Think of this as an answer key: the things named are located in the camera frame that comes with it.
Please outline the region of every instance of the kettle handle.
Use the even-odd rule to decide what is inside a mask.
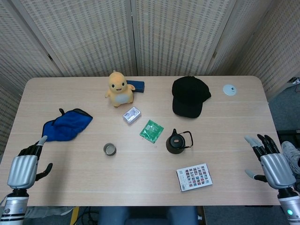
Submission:
[[[189,135],[191,136],[191,140],[192,140],[192,144],[191,144],[191,146],[185,146],[185,147],[183,147],[183,148],[185,148],[185,149],[187,149],[187,148],[190,148],[190,147],[192,147],[193,146],[193,144],[194,144],[194,141],[193,141],[193,137],[192,137],[192,134],[191,134],[191,132],[189,132],[189,131],[185,131],[185,132],[182,132],[182,134],[185,134],[185,133],[189,133]]]

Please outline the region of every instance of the robotic arm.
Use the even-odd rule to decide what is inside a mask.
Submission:
[[[245,172],[252,179],[267,182],[272,188],[277,189],[277,198],[289,223],[300,225],[300,196],[292,189],[296,182],[292,170],[272,138],[267,135],[257,136],[263,145],[250,136],[245,136],[245,140],[260,161],[264,175],[254,174],[250,170],[245,170]]]
[[[22,225],[26,213],[29,195],[27,189],[35,181],[45,177],[52,169],[50,163],[46,170],[37,174],[38,160],[47,136],[43,136],[36,144],[21,150],[12,162],[7,184],[13,192],[7,195],[0,225]]]

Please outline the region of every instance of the cap brim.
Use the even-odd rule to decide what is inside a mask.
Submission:
[[[179,116],[197,118],[202,111],[202,105],[202,102],[196,105],[186,105],[173,98],[173,112]]]

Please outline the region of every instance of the black kettle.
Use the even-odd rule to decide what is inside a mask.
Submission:
[[[185,146],[186,141],[184,140],[184,137],[181,134],[189,133],[192,140],[191,146]],[[168,149],[168,151],[172,154],[179,154],[182,153],[184,149],[192,147],[194,144],[193,137],[191,132],[185,131],[180,134],[177,133],[176,129],[173,129],[172,135],[167,139],[165,145]]]

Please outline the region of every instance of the wooden table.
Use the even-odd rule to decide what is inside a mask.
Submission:
[[[133,104],[113,107],[104,95],[108,77],[34,78],[25,88],[0,165],[0,196],[7,186],[13,158],[35,143],[43,124],[65,111],[81,108],[94,119],[70,142],[47,142],[38,172],[53,163],[48,177],[29,189],[31,206],[108,205],[274,205],[277,192],[250,179],[245,169],[262,173],[244,135],[267,134],[279,145],[260,80],[253,76],[201,76],[212,97],[197,119],[172,111],[172,83],[178,77],[130,77],[145,81],[145,92],[135,93]],[[233,84],[237,95],[222,87]],[[131,126],[122,115],[136,106],[142,112]],[[148,120],[164,127],[155,144],[139,133]],[[173,128],[189,130],[192,149],[169,153],[166,139]],[[103,146],[114,143],[117,153],[106,156]],[[206,163],[213,185],[180,192],[176,169]]]

